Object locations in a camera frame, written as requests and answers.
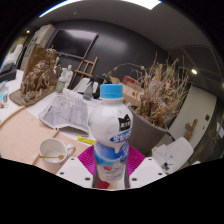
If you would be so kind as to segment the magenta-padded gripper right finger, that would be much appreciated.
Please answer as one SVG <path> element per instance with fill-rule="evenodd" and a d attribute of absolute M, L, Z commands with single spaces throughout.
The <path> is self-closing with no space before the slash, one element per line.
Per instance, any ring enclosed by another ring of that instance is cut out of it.
<path fill-rule="evenodd" d="M 127 188 L 140 188 L 165 176 L 153 157 L 145 157 L 134 147 L 129 147 L 125 173 Z"/>

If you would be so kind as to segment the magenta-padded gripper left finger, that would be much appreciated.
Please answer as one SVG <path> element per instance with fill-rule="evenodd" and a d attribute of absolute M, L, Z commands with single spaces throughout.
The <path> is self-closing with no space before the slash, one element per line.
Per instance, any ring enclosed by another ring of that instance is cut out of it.
<path fill-rule="evenodd" d="M 91 146 L 78 157 L 70 157 L 56 175 L 84 188 L 95 187 L 98 175 L 93 149 Z"/>

